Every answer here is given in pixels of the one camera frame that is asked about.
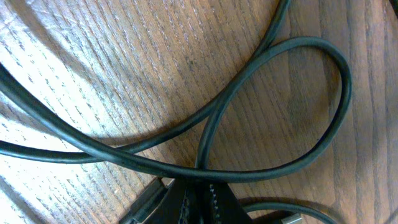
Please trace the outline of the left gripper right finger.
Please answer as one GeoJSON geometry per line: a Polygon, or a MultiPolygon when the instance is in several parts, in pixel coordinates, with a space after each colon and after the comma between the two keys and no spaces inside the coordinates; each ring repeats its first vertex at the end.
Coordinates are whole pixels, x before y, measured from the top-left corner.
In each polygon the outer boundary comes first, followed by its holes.
{"type": "Polygon", "coordinates": [[[252,219],[244,211],[226,183],[203,182],[198,186],[200,220],[206,224],[251,224],[252,219]]]}

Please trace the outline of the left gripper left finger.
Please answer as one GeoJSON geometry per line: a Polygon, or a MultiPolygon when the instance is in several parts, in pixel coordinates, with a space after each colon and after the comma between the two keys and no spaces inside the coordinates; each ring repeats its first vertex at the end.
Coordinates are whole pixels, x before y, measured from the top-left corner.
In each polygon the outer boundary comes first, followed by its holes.
{"type": "Polygon", "coordinates": [[[191,185],[175,180],[159,206],[145,220],[145,224],[199,223],[196,198],[191,185]]]}

